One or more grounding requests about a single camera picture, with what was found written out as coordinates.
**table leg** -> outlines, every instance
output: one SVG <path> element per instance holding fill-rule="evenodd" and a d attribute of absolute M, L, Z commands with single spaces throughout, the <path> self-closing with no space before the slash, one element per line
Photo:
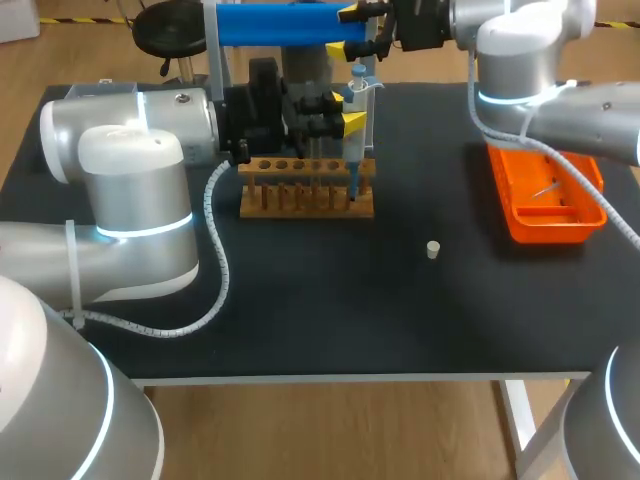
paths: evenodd
<path fill-rule="evenodd" d="M 561 427 L 569 399 L 581 381 L 572 381 L 536 430 L 527 390 L 522 380 L 500 382 L 507 420 L 516 455 L 518 480 L 537 480 L 562 451 Z"/>

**yellow part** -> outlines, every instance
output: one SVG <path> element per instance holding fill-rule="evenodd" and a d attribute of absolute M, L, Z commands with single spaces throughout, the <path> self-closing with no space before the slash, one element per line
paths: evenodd
<path fill-rule="evenodd" d="M 347 61 L 347 56 L 344 54 L 344 42 L 327 43 L 325 47 L 331 58 L 342 60 L 343 62 Z"/>
<path fill-rule="evenodd" d="M 367 112 L 343 113 L 342 119 L 344 120 L 343 137 L 348 137 L 367 126 Z"/>
<path fill-rule="evenodd" d="M 607 23 L 611 25 L 613 28 L 631 28 L 629 25 L 622 22 L 607 22 Z"/>
<path fill-rule="evenodd" d="M 342 12 L 353 12 L 358 9 L 358 4 L 354 3 L 353 5 L 349 5 L 348 7 L 344 7 L 342 10 L 338 10 L 338 18 L 340 18 L 340 14 Z"/>

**white robotic arm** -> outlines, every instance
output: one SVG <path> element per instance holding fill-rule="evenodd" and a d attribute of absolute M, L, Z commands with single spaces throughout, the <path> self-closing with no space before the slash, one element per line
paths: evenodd
<path fill-rule="evenodd" d="M 26 288 L 0 277 L 0 478 L 159 480 L 145 395 Z"/>

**cable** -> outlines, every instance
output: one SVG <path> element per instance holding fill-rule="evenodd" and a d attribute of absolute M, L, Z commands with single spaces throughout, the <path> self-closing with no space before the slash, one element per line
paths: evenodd
<path fill-rule="evenodd" d="M 600 193 L 600 191 L 593 186 L 593 184 L 585 177 L 580 170 L 578 170 L 573 163 L 567 160 L 564 155 L 550 147 L 546 143 L 540 142 L 538 140 L 534 140 L 533 138 L 528 138 L 526 136 L 513 135 L 510 133 L 500 132 L 498 130 L 494 130 L 486 126 L 482 123 L 482 120 L 478 117 L 478 112 L 476 110 L 475 104 L 475 48 L 471 47 L 469 49 L 469 86 L 467 89 L 467 101 L 469 103 L 469 113 L 471 114 L 471 119 L 475 126 L 484 133 L 486 136 L 494 138 L 496 140 L 504 140 L 512 143 L 520 143 L 525 147 L 538 150 L 548 157 L 553 158 L 561 167 L 563 167 L 576 181 L 584 188 L 589 195 L 593 197 L 598 205 L 602 207 L 602 209 L 607 212 L 609 219 L 613 222 L 613 224 L 620 230 L 620 232 L 627 237 L 627 239 L 631 242 L 631 244 L 636 247 L 636 249 L 640 250 L 640 237 L 638 234 L 629 226 L 629 224 L 620 216 L 620 214 L 616 211 L 615 208 L 607 201 L 607 199 Z"/>
<path fill-rule="evenodd" d="M 107 325 L 122 328 L 124 330 L 129 330 L 130 332 L 137 333 L 139 335 L 145 335 L 147 337 L 177 338 L 189 335 L 190 333 L 201 329 L 216 317 L 216 315 L 224 305 L 224 302 L 227 299 L 227 294 L 229 293 L 229 263 L 227 262 L 227 256 L 224 253 L 222 241 L 220 240 L 215 222 L 213 220 L 213 208 L 211 204 L 213 201 L 213 190 L 216 186 L 216 182 L 218 181 L 220 176 L 229 169 L 229 167 L 230 165 L 228 161 L 224 161 L 220 165 L 218 165 L 218 167 L 211 174 L 211 177 L 209 177 L 207 185 L 204 189 L 204 218 L 207 223 L 207 228 L 209 229 L 209 235 L 211 236 L 211 241 L 213 242 L 216 255 L 218 257 L 221 277 L 221 285 L 220 291 L 218 292 L 218 298 L 216 299 L 213 306 L 209 309 L 209 311 L 202 318 L 200 318 L 200 320 L 197 320 L 191 325 L 171 330 L 145 327 L 144 325 L 138 325 L 137 323 L 129 322 L 128 320 L 123 320 L 106 313 L 89 312 L 83 310 L 81 313 L 85 320 L 93 320 L 95 322 L 106 323 Z M 74 316 L 73 310 L 64 310 L 60 312 L 60 314 L 64 318 L 73 318 Z"/>

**metal frame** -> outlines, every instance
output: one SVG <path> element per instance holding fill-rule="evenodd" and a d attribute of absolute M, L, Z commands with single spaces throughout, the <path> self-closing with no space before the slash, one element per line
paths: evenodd
<path fill-rule="evenodd" d="M 365 30 L 365 40 L 375 40 L 378 34 L 378 19 L 370 18 L 367 21 L 367 28 Z M 360 62 L 367 67 L 367 75 L 376 74 L 376 57 L 371 55 L 360 60 Z M 374 109 L 376 103 L 376 89 L 373 88 L 369 92 L 369 100 L 367 105 L 367 126 L 364 137 L 365 151 L 373 152 L 373 119 Z"/>
<path fill-rule="evenodd" d="M 231 86 L 229 59 L 218 38 L 218 3 L 216 0 L 202 0 L 204 9 L 204 31 L 207 39 L 207 56 L 209 58 L 209 88 L 211 100 L 224 100 L 224 88 Z"/>

